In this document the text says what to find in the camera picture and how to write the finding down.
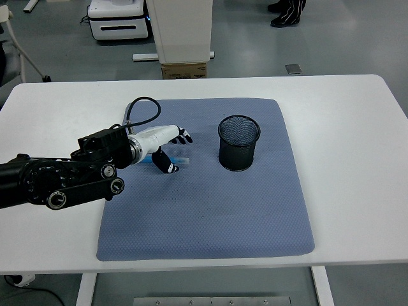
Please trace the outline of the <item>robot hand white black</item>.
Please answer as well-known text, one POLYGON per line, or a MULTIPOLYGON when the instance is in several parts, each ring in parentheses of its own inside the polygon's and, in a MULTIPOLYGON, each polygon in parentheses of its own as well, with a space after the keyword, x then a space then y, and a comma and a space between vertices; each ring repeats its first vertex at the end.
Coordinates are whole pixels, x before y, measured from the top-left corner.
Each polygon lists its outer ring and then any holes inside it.
POLYGON ((179 170, 171 162, 170 158, 162 150, 162 146, 167 143, 192 143, 190 134, 176 125, 158 126, 145 129, 133 136, 137 143, 139 157, 137 162, 142 161, 147 155, 151 155, 152 162, 163 173, 175 173, 179 170))

